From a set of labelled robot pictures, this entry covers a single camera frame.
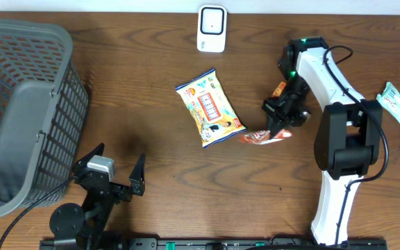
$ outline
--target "gray plastic basket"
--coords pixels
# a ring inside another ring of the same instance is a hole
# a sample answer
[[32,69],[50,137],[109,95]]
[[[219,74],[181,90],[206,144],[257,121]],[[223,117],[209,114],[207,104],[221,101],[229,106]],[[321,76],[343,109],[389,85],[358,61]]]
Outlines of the gray plastic basket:
[[72,46],[59,26],[0,19],[0,216],[69,177],[89,103]]

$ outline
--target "wire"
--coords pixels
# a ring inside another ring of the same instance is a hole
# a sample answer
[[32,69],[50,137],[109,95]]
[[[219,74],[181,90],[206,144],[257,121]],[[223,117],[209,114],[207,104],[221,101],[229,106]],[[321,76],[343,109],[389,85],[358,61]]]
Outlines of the wire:
[[4,232],[3,236],[0,239],[0,249],[3,246],[4,240],[7,238],[7,235],[9,234],[9,232],[13,229],[13,227],[15,226],[15,224],[24,216],[26,215],[26,213],[28,213],[30,210],[32,210],[32,208],[36,207],[39,203],[41,203],[42,201],[44,201],[45,199],[48,199],[49,197],[51,197],[52,195],[54,195],[57,191],[59,191],[61,188],[63,188],[64,186],[66,186],[67,184],[69,184],[71,181],[73,181],[76,177],[70,177],[68,178],[65,182],[61,183],[58,187],[56,187],[54,190],[50,191],[48,194],[44,195],[43,197],[41,197],[39,200],[35,201],[32,205],[30,205],[28,208],[26,208],[26,210],[24,210],[22,213],[20,213],[18,215],[18,217],[16,217],[13,222],[10,224],[10,226],[6,229],[6,231]]
[[374,116],[373,113],[371,113],[367,107],[365,107],[365,105],[362,104],[362,102],[360,102],[359,100],[357,100],[355,97],[353,97],[348,90],[343,86],[343,84],[341,84],[341,82],[339,81],[339,79],[336,77],[336,75],[333,73],[333,71],[331,70],[330,66],[328,65],[328,58],[326,57],[328,55],[328,53],[330,51],[332,51],[333,49],[337,49],[337,48],[342,48],[342,49],[346,49],[348,51],[350,51],[350,54],[346,57],[344,57],[343,59],[337,61],[335,64],[338,64],[348,58],[350,58],[353,55],[353,49],[350,49],[349,47],[343,46],[343,45],[336,45],[333,47],[328,48],[325,53],[324,53],[324,65],[326,67],[326,69],[328,70],[328,72],[330,73],[331,77],[333,77],[334,81],[339,85],[339,87],[342,89],[343,93],[345,95],[347,95],[351,100],[354,101],[354,103],[356,103],[357,105],[359,105],[359,108],[368,115],[368,117],[371,119],[371,121],[373,122],[373,125],[377,128],[379,135],[381,136],[382,139],[382,143],[383,143],[383,151],[384,151],[384,161],[383,161],[383,165],[381,170],[374,176],[369,177],[369,178],[364,178],[364,179],[358,179],[358,180],[354,180],[354,181],[350,181],[347,186],[346,186],[346,190],[345,190],[345,196],[344,196],[344,201],[342,202],[342,209],[340,211],[340,216],[339,216],[339,222],[337,223],[337,230],[336,230],[336,241],[335,241],[335,245],[338,245],[338,241],[339,241],[339,232],[340,232],[340,224],[342,223],[342,218],[344,216],[344,210],[345,210],[345,206],[347,205],[347,199],[348,199],[348,193],[351,190],[351,186],[355,183],[364,183],[364,182],[368,182],[368,181],[374,181],[378,178],[380,178],[383,173],[385,172],[385,170],[387,169],[388,166],[388,157],[389,157],[389,152],[388,152],[388,142],[387,142],[387,138],[385,136],[385,133],[383,132],[383,129],[381,128],[381,125],[379,124],[379,121],[377,120],[377,118]]
[[291,235],[287,234],[287,233],[276,233],[273,237],[271,237],[271,239],[269,239],[269,244],[273,244],[274,239],[277,238],[279,235],[286,235],[288,236],[293,244],[296,244],[296,242],[294,241],[294,239],[292,238]]

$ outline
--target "snack package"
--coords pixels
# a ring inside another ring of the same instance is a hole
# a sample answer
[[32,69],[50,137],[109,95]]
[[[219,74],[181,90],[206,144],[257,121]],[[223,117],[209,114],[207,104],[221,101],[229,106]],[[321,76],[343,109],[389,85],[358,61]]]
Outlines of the snack package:
[[241,143],[251,143],[256,145],[264,145],[272,142],[278,142],[285,138],[290,138],[292,133],[286,129],[282,129],[276,136],[272,139],[269,138],[271,132],[269,131],[258,131],[255,133],[247,133],[243,137],[240,138]]
[[382,95],[378,94],[376,99],[400,123],[400,94],[391,82],[387,82]]
[[223,142],[246,128],[226,98],[215,69],[175,88],[199,129],[203,148]]
[[281,82],[281,83],[276,87],[276,89],[274,90],[274,92],[272,93],[271,98],[279,97],[279,96],[282,94],[283,89],[284,89],[285,87],[286,87],[286,83]]

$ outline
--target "wooden table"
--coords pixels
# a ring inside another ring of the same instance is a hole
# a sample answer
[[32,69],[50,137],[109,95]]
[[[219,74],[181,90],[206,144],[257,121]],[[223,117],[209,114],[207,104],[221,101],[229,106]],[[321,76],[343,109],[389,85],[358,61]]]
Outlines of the wooden table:
[[[265,127],[260,109],[283,80],[277,60],[291,38],[323,36],[355,54],[340,64],[367,99],[386,81],[400,91],[400,17],[339,15],[228,16],[224,53],[196,48],[197,15],[0,12],[0,18],[60,24],[74,40],[73,61],[92,90],[78,157],[100,142],[115,159],[115,181],[147,154],[143,197],[116,206],[107,229],[164,238],[263,238],[279,232],[305,235],[319,200],[321,172],[313,142],[321,111],[312,94],[312,119],[275,144],[241,144],[233,137],[202,149],[189,112],[174,87],[211,67],[236,113],[251,130]],[[383,128],[390,165],[383,178],[360,186],[349,220],[351,237],[383,236],[400,249],[400,125],[387,112]],[[376,173],[382,157],[369,175]],[[31,211],[4,249],[38,249],[52,236],[49,218],[66,202],[81,204],[85,190],[71,185],[50,208]],[[0,219],[0,237],[21,212]]]

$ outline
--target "wet wipes package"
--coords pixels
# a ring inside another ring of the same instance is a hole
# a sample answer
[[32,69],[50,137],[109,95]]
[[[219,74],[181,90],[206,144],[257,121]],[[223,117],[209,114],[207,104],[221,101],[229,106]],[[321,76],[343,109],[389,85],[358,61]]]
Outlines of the wet wipes package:
[[383,93],[378,94],[376,99],[400,123],[400,94],[391,82],[387,82]]
[[203,148],[246,130],[228,102],[215,69],[175,90],[194,118]]

